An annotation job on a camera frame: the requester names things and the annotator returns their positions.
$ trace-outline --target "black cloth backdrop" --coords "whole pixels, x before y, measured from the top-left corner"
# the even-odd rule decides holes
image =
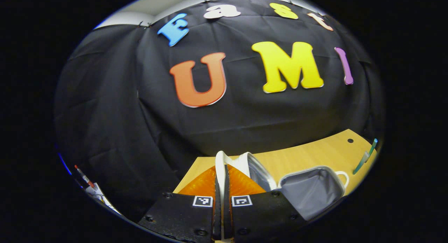
[[[269,4],[291,8],[283,18]],[[207,20],[208,7],[231,4],[241,15]],[[59,79],[55,127],[67,165],[77,164],[133,221],[173,191],[198,156],[284,149],[351,129],[368,141],[384,130],[379,74],[360,43],[330,16],[320,26],[305,8],[279,0],[213,0],[173,13],[151,27],[116,25],[93,30],[70,56]],[[186,13],[189,33],[175,46],[157,31]],[[325,85],[264,93],[263,61],[251,46],[271,41],[291,55],[307,42]],[[334,47],[345,50],[354,79]],[[196,62],[197,91],[210,79],[200,59],[223,52],[227,90],[215,104],[192,109],[177,98],[171,67]]]

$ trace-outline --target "letter u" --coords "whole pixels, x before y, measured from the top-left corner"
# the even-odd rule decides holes
[[[211,87],[206,92],[198,92],[193,83],[191,69],[195,67],[194,61],[185,61],[176,64],[170,69],[174,77],[176,93],[179,101],[187,107],[203,107],[219,101],[226,90],[226,80],[222,60],[225,53],[211,53],[201,58],[201,63],[206,64],[210,75]]]

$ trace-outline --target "teal object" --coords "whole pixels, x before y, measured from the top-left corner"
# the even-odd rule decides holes
[[[356,174],[360,168],[363,166],[364,163],[366,163],[368,161],[368,159],[370,158],[370,156],[372,155],[373,150],[376,147],[376,143],[378,142],[378,140],[375,138],[373,140],[373,144],[372,147],[370,148],[369,152],[365,152],[363,155],[363,158],[361,158],[361,161],[358,163],[358,166],[356,167],[356,169],[353,171],[353,174]]]

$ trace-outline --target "foam letter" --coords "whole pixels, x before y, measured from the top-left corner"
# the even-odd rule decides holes
[[[267,83],[263,85],[265,93],[280,92],[286,90],[286,83],[280,79],[280,72],[286,78],[293,89],[299,85],[301,70],[303,88],[317,88],[323,86],[317,65],[313,57],[313,47],[306,42],[293,43],[291,57],[288,56],[274,42],[258,42],[252,45],[252,49],[261,55],[266,71]]]
[[[207,19],[213,18],[221,18],[223,16],[227,18],[232,18],[234,16],[241,15],[241,12],[237,11],[237,7],[234,5],[216,5],[213,7],[207,8],[207,13],[204,14],[204,17]]]
[[[203,107],[219,101],[225,93],[226,81],[222,65],[225,53],[212,53],[203,56],[201,63],[207,64],[210,75],[211,87],[206,92],[198,92],[193,83],[191,69],[195,66],[194,61],[185,61],[176,64],[170,69],[174,77],[177,97],[187,107]]]
[[[344,68],[344,83],[346,85],[352,85],[353,84],[352,72],[350,72],[349,61],[347,61],[347,57],[345,56],[345,51],[341,48],[336,48],[336,47],[335,47],[335,50],[338,53],[339,58],[341,59],[342,68]]]
[[[327,24],[325,24],[325,22],[323,22],[323,19],[318,17],[317,15],[313,14],[313,13],[308,13],[307,15],[311,16],[312,18],[314,18],[314,20],[316,20],[320,26],[324,27],[325,29],[328,29],[330,31],[333,31],[333,28],[328,26]]]
[[[179,27],[187,26],[188,22],[182,19],[186,15],[187,14],[185,13],[176,15],[157,32],[157,34],[162,33],[166,38],[168,38],[170,47],[174,46],[188,33],[189,29],[179,29]]]
[[[274,9],[274,12],[276,12],[281,17],[291,18],[291,19],[299,18],[296,14],[294,14],[294,12],[291,11],[291,8],[286,7],[285,5],[271,3],[271,4],[269,4],[269,6],[272,7]]]

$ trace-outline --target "yellow letter m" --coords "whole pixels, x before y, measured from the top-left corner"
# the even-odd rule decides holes
[[[267,83],[263,85],[265,93],[286,90],[286,83],[280,78],[280,72],[293,89],[299,85],[300,73],[303,78],[300,82],[303,88],[317,88],[323,86],[317,65],[312,53],[313,47],[306,42],[293,43],[291,57],[274,42],[258,42],[252,49],[261,55],[266,71]]]

